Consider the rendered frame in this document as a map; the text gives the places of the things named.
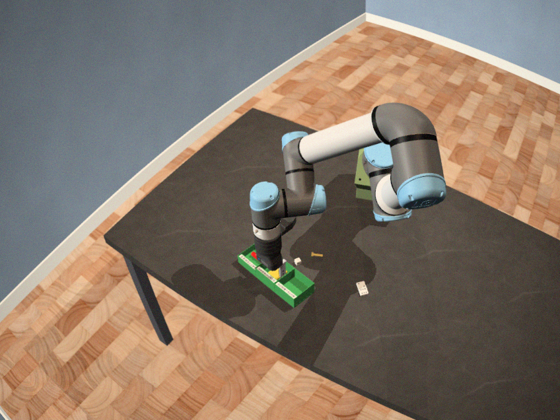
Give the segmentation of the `yellow rectangular pad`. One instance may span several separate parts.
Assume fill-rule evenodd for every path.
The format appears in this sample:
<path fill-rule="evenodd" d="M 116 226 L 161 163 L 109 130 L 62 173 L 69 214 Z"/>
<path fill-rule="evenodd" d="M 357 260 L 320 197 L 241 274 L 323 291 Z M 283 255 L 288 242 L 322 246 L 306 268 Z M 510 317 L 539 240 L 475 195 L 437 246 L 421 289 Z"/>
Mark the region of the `yellow rectangular pad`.
<path fill-rule="evenodd" d="M 272 275 L 274 278 L 276 278 L 276 280 L 280 279 L 279 276 L 279 269 L 277 269 L 276 271 L 270 271 L 268 272 L 270 275 Z"/>

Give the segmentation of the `green rack of bins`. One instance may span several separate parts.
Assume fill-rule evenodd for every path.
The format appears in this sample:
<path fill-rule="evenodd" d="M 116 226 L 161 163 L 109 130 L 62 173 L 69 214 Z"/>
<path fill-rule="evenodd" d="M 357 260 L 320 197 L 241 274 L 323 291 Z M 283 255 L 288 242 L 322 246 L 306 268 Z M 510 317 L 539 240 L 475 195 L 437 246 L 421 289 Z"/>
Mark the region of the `green rack of bins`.
<path fill-rule="evenodd" d="M 238 255 L 238 263 L 293 308 L 314 293 L 314 283 L 289 263 L 286 263 L 288 272 L 276 280 L 268 273 L 270 270 L 251 255 L 252 252 L 256 252 L 255 244 Z"/>

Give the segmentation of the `white domino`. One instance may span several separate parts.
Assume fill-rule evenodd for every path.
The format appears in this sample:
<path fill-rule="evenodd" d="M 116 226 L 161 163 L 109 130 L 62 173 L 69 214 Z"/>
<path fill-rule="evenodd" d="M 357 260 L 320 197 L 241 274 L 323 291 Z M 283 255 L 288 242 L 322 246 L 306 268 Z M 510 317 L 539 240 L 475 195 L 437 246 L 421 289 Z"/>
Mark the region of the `white domino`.
<path fill-rule="evenodd" d="M 367 287 L 364 281 L 358 282 L 357 288 L 359 290 L 360 296 L 368 295 Z"/>

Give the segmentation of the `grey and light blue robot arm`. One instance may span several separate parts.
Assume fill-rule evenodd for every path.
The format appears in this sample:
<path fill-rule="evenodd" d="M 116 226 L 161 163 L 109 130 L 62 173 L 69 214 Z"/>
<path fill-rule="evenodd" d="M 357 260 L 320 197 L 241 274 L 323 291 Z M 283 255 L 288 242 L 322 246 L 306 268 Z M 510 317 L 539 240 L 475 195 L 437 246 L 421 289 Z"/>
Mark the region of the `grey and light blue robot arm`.
<path fill-rule="evenodd" d="M 260 230 L 271 230 L 282 218 L 323 213 L 326 194 L 316 185 L 313 164 L 363 148 L 375 219 L 408 219 L 412 209 L 436 205 L 446 197 L 436 135 L 424 113 L 397 102 L 310 135 L 287 133 L 282 137 L 287 188 L 256 184 L 250 192 L 252 222 Z"/>

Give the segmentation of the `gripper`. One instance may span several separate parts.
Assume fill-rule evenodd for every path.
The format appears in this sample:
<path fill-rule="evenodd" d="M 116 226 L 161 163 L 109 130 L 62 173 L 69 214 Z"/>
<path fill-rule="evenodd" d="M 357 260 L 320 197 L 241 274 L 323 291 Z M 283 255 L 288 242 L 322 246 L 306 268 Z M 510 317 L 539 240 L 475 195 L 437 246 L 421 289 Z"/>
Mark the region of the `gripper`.
<path fill-rule="evenodd" d="M 277 227 L 260 230 L 253 224 L 256 258 L 270 271 L 279 269 L 279 276 L 286 274 L 286 263 L 281 255 L 281 236 L 290 231 L 296 223 L 296 217 L 282 218 Z"/>

